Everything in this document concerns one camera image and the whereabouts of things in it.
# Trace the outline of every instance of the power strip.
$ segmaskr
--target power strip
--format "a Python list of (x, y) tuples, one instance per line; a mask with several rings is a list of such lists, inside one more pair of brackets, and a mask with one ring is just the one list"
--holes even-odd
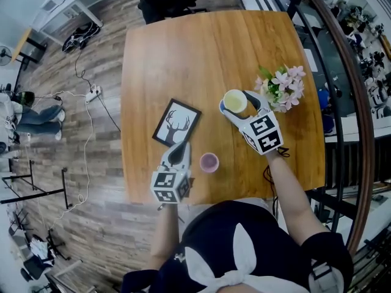
[(89, 104), (93, 99), (95, 99), (98, 95), (102, 94), (102, 89), (100, 86), (96, 86), (95, 84), (91, 86), (91, 90), (88, 90), (86, 94), (86, 103)]

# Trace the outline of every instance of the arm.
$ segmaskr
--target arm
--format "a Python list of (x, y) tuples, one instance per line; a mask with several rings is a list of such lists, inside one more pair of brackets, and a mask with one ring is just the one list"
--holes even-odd
[(144, 269), (159, 270), (178, 244), (178, 206), (176, 204), (166, 204), (160, 211), (150, 257)]
[(15, 124), (13, 122), (15, 118), (15, 113), (13, 111), (11, 99), (5, 93), (0, 93), (0, 103), (3, 103), (5, 107), (5, 114), (2, 114), (5, 118), (4, 126), (7, 130), (8, 136), (10, 137), (10, 139), (12, 139), (13, 133), (15, 131)]
[(13, 106), (12, 106), (12, 102), (11, 102), (10, 97), (8, 95), (6, 95), (5, 93), (0, 93), (0, 103), (4, 104), (5, 111), (7, 112), (6, 114), (4, 114), (5, 117), (13, 120), (13, 117), (15, 116), (15, 114), (13, 112)]
[(266, 154), (290, 236), (302, 245), (310, 236), (329, 232), (313, 213), (299, 181), (277, 151)]

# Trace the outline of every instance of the pink cup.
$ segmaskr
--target pink cup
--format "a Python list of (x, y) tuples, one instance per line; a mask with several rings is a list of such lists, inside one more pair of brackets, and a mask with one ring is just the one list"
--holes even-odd
[(219, 159), (213, 153), (205, 153), (200, 158), (200, 166), (205, 173), (214, 173), (219, 168)]

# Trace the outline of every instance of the cup with yellow liquid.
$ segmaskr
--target cup with yellow liquid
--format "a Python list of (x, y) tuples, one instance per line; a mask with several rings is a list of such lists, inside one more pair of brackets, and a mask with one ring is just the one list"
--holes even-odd
[(229, 90), (222, 100), (224, 107), (233, 113), (243, 112), (247, 107), (247, 98), (240, 90)]

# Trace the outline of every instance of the white bow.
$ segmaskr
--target white bow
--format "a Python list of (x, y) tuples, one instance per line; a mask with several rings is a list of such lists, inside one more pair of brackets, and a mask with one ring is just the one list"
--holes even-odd
[(195, 250), (185, 247), (185, 257), (189, 277), (206, 286), (199, 293), (215, 293), (224, 286), (234, 286), (240, 283), (245, 283), (262, 293), (309, 293), (304, 287), (288, 280), (251, 275), (257, 266), (257, 257), (251, 238), (240, 223), (236, 225), (233, 235), (233, 258), (238, 270), (228, 271), (224, 276), (215, 278), (209, 265)]

